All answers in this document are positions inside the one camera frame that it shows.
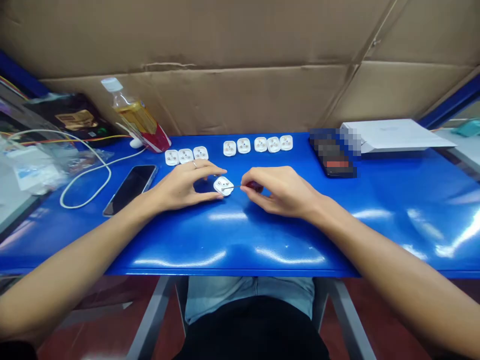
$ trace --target white cable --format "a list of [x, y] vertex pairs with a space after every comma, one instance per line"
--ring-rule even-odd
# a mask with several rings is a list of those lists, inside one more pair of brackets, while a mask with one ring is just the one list
[[[125, 157], [122, 157], [122, 158], [119, 158], [117, 160], [114, 160], [114, 161], [111, 161], [109, 163], [106, 163], [101, 157], [100, 155], [90, 146], [88, 145], [85, 141], [83, 141], [82, 139], [74, 136], [74, 135], [71, 135], [71, 134], [68, 134], [68, 133], [65, 133], [65, 132], [61, 132], [61, 131], [57, 131], [57, 130], [44, 130], [44, 129], [34, 129], [34, 130], [25, 130], [25, 131], [20, 131], [20, 132], [16, 132], [14, 133], [13, 135], [9, 136], [8, 137], [8, 140], [10, 139], [13, 139], [19, 135], [22, 135], [22, 134], [27, 134], [27, 133], [41, 133], [41, 132], [46, 132], [46, 133], [58, 133], [58, 134], [62, 134], [62, 135], [65, 135], [65, 136], [68, 136], [68, 137], [71, 137], [71, 138], [74, 138], [78, 141], [80, 141], [83, 145], [85, 145], [92, 153], [95, 154], [95, 156], [98, 158], [98, 160], [100, 160], [100, 162], [103, 164], [101, 166], [97, 166], [93, 169], [90, 169], [90, 170], [87, 170], [87, 171], [84, 171], [82, 172], [81, 174], [78, 174], [77, 176], [75, 176], [72, 181], [70, 181], [70, 183], [66, 186], [66, 188], [63, 190], [63, 192], [61, 193], [60, 195], [60, 205], [65, 208], [65, 209], [79, 209], [81, 207], [84, 207], [85, 205], [87, 205], [89, 202], [91, 202], [93, 199], [95, 199], [95, 197], [99, 194], [100, 191], [102, 191], [102, 189], [107, 186], [107, 184], [109, 183], [110, 181], [110, 178], [112, 177], [112, 170], [110, 170], [109, 168], [109, 165], [111, 164], [114, 164], [114, 163], [117, 163], [119, 161], [122, 161], [122, 160], [125, 160], [125, 159], [129, 159], [129, 158], [133, 158], [134, 156], [137, 156], [137, 155], [140, 155], [141, 153], [143, 153], [147, 148], [144, 147], [141, 151], [137, 152], [137, 153], [134, 153], [133, 155], [130, 155], [130, 156], [125, 156]], [[65, 197], [65, 194], [67, 193], [67, 191], [70, 189], [70, 187], [74, 184], [75, 181], [78, 180], [78, 178], [82, 177], [83, 175], [85, 174], [88, 174], [94, 170], [98, 170], [98, 169], [101, 169], [101, 168], [106, 168], [108, 170], [108, 177], [106, 178], [106, 181], [103, 183], [102, 186], [100, 186], [100, 188], [92, 195], [91, 198], [89, 198], [87, 201], [85, 201], [83, 204], [81, 205], [77, 205], [77, 206], [68, 206], [68, 205], [65, 205], [64, 204], [64, 197]]]

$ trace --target person's left hand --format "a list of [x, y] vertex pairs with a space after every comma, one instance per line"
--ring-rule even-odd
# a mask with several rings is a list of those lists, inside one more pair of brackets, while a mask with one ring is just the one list
[[210, 175], [225, 174], [222, 169], [208, 160], [196, 159], [195, 167], [192, 161], [177, 165], [155, 187], [137, 198], [149, 215], [157, 215], [167, 210], [182, 209], [205, 201], [221, 200], [224, 197], [218, 192], [198, 193], [194, 182]]

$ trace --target phone screen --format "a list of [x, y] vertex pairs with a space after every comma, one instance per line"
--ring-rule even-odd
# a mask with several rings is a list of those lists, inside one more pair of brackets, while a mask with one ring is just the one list
[[120, 185], [110, 203], [103, 211], [103, 216], [113, 216], [129, 204], [135, 197], [148, 190], [157, 167], [155, 165], [139, 165], [131, 169], [130, 173]]

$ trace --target electrical socket cover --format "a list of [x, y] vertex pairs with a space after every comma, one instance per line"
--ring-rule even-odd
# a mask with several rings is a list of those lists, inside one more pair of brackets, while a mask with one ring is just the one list
[[283, 151], [292, 150], [294, 147], [294, 138], [292, 135], [280, 136], [280, 149]]
[[209, 152], [205, 146], [197, 146], [193, 148], [193, 157], [195, 159], [209, 159]]
[[257, 137], [253, 142], [253, 145], [255, 146], [256, 152], [263, 153], [267, 151], [267, 138], [263, 136]]
[[225, 141], [223, 143], [223, 155], [233, 156], [237, 153], [237, 144], [235, 141]]
[[251, 150], [250, 140], [246, 137], [241, 137], [236, 141], [236, 147], [238, 148], [238, 152], [240, 154], [249, 153]]
[[276, 153], [280, 151], [280, 140], [276, 136], [269, 137], [266, 141], [268, 146], [268, 151], [271, 153]]
[[188, 163], [194, 159], [194, 153], [190, 149], [180, 149], [178, 155], [180, 156], [180, 164]]
[[175, 166], [180, 164], [180, 156], [177, 150], [165, 151], [165, 162], [168, 166]]
[[225, 189], [225, 190], [222, 190], [222, 189], [229, 188], [232, 186], [234, 185], [225, 176], [219, 176], [213, 183], [213, 188], [215, 189], [215, 191], [219, 192], [223, 196], [230, 195], [234, 189], [233, 188]]

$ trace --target hand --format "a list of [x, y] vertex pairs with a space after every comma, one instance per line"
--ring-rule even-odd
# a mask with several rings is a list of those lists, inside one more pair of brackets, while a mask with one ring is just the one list
[[[245, 184], [252, 180], [270, 190], [271, 196], [261, 195], [246, 187]], [[267, 213], [300, 218], [309, 222], [318, 215], [322, 204], [332, 202], [329, 197], [315, 190], [290, 166], [252, 167], [241, 178], [241, 185], [240, 189], [248, 195], [250, 200]]]
[[197, 168], [191, 161], [177, 165], [155, 187], [138, 196], [142, 199], [141, 206], [150, 215], [157, 215], [167, 210], [223, 199], [222, 194], [218, 192], [196, 192], [194, 182], [210, 175], [225, 174], [227, 170], [203, 159], [196, 159], [195, 164]]

